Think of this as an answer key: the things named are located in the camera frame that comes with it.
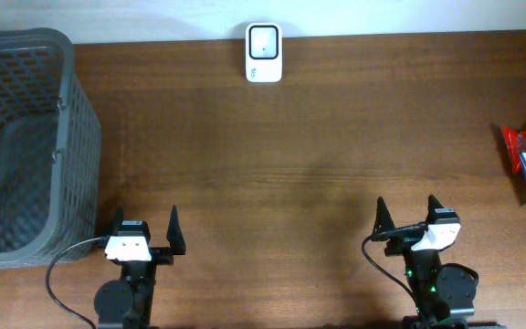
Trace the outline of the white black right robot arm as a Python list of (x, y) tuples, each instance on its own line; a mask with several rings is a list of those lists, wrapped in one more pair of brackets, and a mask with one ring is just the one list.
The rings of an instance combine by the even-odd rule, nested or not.
[[(372, 233), (362, 243), (364, 257), (383, 275), (401, 286), (416, 307), (415, 316), (402, 319), (402, 328), (500, 328), (496, 322), (473, 323), (474, 300), (479, 274), (458, 263), (442, 263), (440, 253), (456, 242), (461, 229), (457, 212), (444, 207), (430, 195), (426, 219), (398, 227), (380, 196)], [(384, 242), (384, 255), (401, 256), (405, 263), (406, 282), (401, 282), (376, 263), (366, 251), (366, 244)]]

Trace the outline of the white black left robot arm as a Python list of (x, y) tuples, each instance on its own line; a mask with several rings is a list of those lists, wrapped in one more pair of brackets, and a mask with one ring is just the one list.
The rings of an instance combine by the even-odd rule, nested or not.
[(98, 327), (149, 328), (157, 268), (172, 266), (176, 256), (186, 253), (177, 208), (173, 207), (170, 214), (165, 247), (152, 247), (148, 223), (125, 219), (122, 208), (117, 210), (106, 232), (107, 240), (100, 247), (106, 259), (121, 268), (121, 274), (96, 292), (94, 309)]

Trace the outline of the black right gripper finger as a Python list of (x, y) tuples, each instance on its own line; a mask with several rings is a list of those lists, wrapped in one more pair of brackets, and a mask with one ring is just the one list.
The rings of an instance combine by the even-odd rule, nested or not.
[(434, 195), (429, 195), (427, 199), (427, 224), (442, 223), (453, 218), (453, 209), (443, 207)]
[(387, 241), (395, 231), (395, 223), (385, 204), (384, 198), (377, 198), (376, 216), (371, 235), (371, 241)]

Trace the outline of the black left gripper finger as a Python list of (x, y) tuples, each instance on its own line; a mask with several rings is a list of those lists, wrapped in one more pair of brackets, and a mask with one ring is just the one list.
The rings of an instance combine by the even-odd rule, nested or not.
[(184, 235), (180, 226), (177, 206), (173, 205), (168, 229), (166, 233), (166, 239), (170, 244), (170, 250), (173, 255), (184, 255), (186, 253), (186, 244), (184, 241)]
[(124, 212), (122, 207), (118, 207), (115, 214), (108, 222), (106, 227), (102, 230), (103, 236), (116, 236), (124, 220)]

